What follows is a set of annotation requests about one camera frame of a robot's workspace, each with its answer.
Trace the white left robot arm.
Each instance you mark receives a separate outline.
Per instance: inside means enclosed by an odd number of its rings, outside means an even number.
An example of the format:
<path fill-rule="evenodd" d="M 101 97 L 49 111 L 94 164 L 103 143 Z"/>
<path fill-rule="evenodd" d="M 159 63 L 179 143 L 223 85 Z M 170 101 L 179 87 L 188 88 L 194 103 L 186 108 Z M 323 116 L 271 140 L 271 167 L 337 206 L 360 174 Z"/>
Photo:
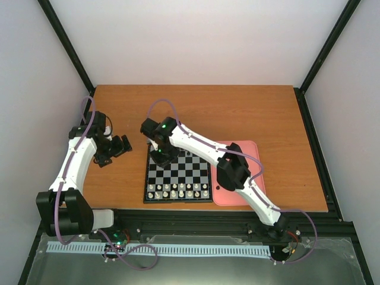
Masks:
<path fill-rule="evenodd" d="M 104 113 L 88 112 L 84 125 L 69 132 L 68 151 L 62 167 L 46 192 L 36 197 L 45 232 L 49 236 L 89 234 L 102 229 L 111 239 L 119 238 L 123 223 L 113 210 L 94 210 L 83 197 L 83 186 L 91 163 L 105 167 L 132 150 L 126 135 L 114 136 L 112 123 Z"/>

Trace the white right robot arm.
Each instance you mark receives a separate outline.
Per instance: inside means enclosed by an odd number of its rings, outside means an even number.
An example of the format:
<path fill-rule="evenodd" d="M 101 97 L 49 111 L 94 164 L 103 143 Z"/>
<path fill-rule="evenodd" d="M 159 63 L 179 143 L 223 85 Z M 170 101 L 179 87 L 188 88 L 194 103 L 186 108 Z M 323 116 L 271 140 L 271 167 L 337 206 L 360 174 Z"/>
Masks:
<path fill-rule="evenodd" d="M 216 168 L 217 182 L 222 188 L 238 193 L 255 210 L 260 222 L 268 226 L 268 238 L 280 240 L 283 237 L 288 219 L 256 184 L 259 174 L 253 175 L 247 162 L 253 157 L 244 154 L 236 143 L 225 145 L 209 140 L 171 117 L 160 123 L 147 118 L 140 133 L 153 146 L 150 155 L 158 167 L 173 163 L 181 149 L 197 155 Z"/>

